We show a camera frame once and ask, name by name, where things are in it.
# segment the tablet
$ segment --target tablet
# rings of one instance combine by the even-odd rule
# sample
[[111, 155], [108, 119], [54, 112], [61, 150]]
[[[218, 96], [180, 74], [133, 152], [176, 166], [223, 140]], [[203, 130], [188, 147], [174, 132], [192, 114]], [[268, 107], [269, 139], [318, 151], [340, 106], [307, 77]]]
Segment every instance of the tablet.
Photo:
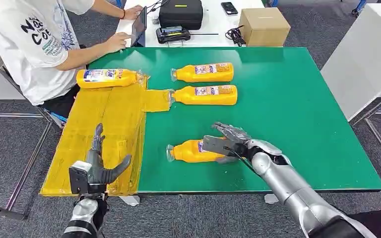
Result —
[[145, 46], [145, 30], [147, 29], [147, 7], [145, 6], [132, 24], [131, 47]]

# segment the white desk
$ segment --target white desk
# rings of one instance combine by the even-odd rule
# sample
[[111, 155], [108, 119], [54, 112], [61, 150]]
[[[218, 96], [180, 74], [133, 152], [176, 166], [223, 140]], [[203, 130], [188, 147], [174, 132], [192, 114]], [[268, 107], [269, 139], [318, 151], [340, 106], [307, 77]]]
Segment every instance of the white desk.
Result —
[[[125, 9], [135, 5], [150, 6], [156, 0], [127, 0]], [[218, 33], [218, 35], [192, 35], [190, 40], [183, 41], [185, 47], [227, 47], [235, 46], [232, 40], [225, 37], [225, 33], [231, 28], [238, 27], [240, 20], [240, 12], [244, 8], [263, 8], [261, 0], [232, 0], [234, 7], [239, 12], [236, 16], [227, 16], [221, 7], [221, 2], [224, 0], [202, 0], [203, 19], [201, 29], [190, 31], [191, 33]], [[166, 44], [159, 44], [155, 35], [155, 30], [160, 27], [159, 24], [152, 24], [152, 19], [158, 16], [159, 9], [148, 14], [147, 30], [145, 31], [145, 46], [146, 47], [167, 47]], [[120, 20], [116, 32], [132, 32], [132, 20]], [[130, 46], [130, 40], [127, 41], [127, 47]], [[182, 46], [181, 42], [173, 42], [170, 47]]]

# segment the robotic arm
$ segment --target robotic arm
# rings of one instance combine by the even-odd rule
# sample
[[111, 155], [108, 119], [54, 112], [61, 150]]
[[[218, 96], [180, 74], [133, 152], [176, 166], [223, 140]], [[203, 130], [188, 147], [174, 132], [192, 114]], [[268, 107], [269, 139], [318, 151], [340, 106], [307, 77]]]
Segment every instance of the robotic arm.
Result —
[[79, 194], [72, 217], [62, 238], [97, 238], [102, 235], [104, 216], [109, 210], [107, 205], [107, 185], [114, 182], [130, 164], [131, 156], [113, 169], [103, 165], [102, 142], [103, 125], [96, 127], [92, 148], [88, 151], [86, 162], [76, 161], [69, 168], [69, 180], [73, 194]]
[[227, 139], [205, 136], [203, 149], [238, 156], [271, 188], [307, 238], [376, 238], [360, 222], [327, 203], [298, 174], [280, 149], [252, 139], [241, 128], [217, 122]]

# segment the bottle cap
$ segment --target bottle cap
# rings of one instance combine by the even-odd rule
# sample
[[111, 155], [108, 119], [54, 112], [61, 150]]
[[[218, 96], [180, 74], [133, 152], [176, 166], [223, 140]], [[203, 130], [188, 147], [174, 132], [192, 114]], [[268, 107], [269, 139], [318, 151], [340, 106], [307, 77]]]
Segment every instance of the bottle cap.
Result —
[[166, 147], [166, 155], [167, 155], [167, 161], [172, 162], [175, 160], [175, 154], [173, 150], [173, 145], [167, 145]]
[[172, 81], [177, 81], [177, 69], [175, 68], [172, 68], [171, 71], [170, 71], [170, 75], [172, 77]]
[[169, 89], [169, 107], [172, 106], [172, 104], [176, 101], [174, 94], [175, 91], [173, 89]]
[[149, 78], [150, 76], [144, 74], [141, 69], [136, 72], [136, 80], [141, 85], [143, 85]]

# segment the bracelet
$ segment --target bracelet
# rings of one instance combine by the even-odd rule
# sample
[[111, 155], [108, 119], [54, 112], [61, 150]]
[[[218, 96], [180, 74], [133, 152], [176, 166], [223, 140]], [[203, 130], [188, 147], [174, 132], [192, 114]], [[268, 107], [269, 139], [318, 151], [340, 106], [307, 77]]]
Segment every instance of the bracelet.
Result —
[[126, 16], [126, 11], [125, 11], [124, 9], [122, 9], [122, 11], [124, 11], [124, 16], [123, 16], [123, 17], [121, 17], [121, 19], [124, 19], [124, 18], [125, 18], [125, 16]]

